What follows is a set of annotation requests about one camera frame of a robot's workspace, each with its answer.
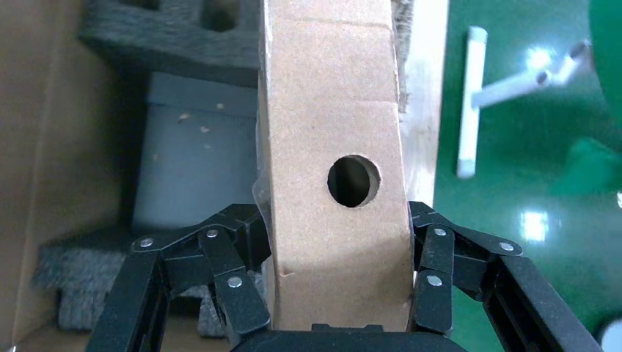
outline white pipe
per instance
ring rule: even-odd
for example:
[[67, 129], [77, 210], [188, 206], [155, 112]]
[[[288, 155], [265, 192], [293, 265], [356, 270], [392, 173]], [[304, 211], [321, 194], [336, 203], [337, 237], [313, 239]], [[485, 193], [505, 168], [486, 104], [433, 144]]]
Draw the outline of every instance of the white pipe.
[[542, 89], [551, 83], [548, 70], [527, 71], [490, 84], [473, 95], [473, 106], [483, 109]]
[[578, 72], [590, 63], [592, 49], [590, 42], [584, 40], [577, 43], [570, 51], [564, 55], [557, 72], [553, 75], [551, 84], [555, 86], [565, 86]]
[[480, 27], [469, 28], [464, 68], [464, 96], [462, 99], [462, 118], [460, 122], [460, 144], [458, 146], [458, 165], [456, 174], [459, 178], [471, 178], [475, 175], [475, 158], [478, 153], [478, 129], [480, 108], [472, 103], [473, 93], [482, 90], [484, 62], [486, 60], [486, 41], [488, 32]]

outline green floor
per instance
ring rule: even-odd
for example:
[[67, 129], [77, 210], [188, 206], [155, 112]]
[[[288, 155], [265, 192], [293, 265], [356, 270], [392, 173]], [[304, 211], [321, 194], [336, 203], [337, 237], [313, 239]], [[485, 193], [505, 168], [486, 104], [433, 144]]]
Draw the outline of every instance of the green floor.
[[[455, 176], [465, 35], [489, 31], [484, 84], [553, 60], [589, 36], [588, 0], [451, 0], [434, 207], [457, 224], [518, 242], [579, 319], [594, 332], [622, 315], [622, 209], [616, 194], [554, 195], [571, 144], [590, 136], [622, 150], [594, 75], [564, 88], [483, 110], [478, 170]], [[468, 351], [501, 351], [481, 305], [459, 291], [452, 338]]]

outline cardboard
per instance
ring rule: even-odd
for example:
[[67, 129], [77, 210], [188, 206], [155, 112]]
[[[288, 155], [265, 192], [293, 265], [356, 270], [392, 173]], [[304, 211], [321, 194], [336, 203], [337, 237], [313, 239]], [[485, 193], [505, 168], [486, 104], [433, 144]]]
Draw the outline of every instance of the cardboard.
[[82, 6], [7, 1], [0, 11], [2, 351], [56, 314], [56, 293], [31, 286], [39, 245], [119, 219], [136, 120], [118, 76], [76, 39]]
[[406, 109], [400, 114], [408, 200], [432, 206], [439, 151], [449, 0], [416, 0], [404, 63]]
[[[412, 255], [391, 3], [265, 0], [262, 20], [273, 327], [403, 331]], [[356, 208], [339, 204], [327, 186], [333, 164], [348, 156], [370, 178]]]

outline cardboard box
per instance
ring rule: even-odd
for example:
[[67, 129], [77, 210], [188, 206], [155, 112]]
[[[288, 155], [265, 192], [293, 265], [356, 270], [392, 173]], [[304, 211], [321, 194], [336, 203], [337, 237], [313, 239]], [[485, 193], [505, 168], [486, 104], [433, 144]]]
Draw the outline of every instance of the cardboard box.
[[391, 3], [265, 0], [262, 20], [273, 327], [403, 331], [412, 255]]

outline circular hole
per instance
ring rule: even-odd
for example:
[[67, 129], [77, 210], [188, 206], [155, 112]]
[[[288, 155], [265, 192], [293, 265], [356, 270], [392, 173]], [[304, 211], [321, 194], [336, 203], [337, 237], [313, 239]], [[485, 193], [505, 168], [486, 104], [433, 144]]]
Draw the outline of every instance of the circular hole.
[[337, 203], [348, 208], [363, 206], [378, 193], [380, 174], [376, 166], [360, 155], [335, 161], [329, 170], [328, 187]]
[[549, 71], [542, 71], [535, 78], [535, 81], [538, 82], [538, 84], [542, 85], [545, 84], [549, 80], [549, 78]]

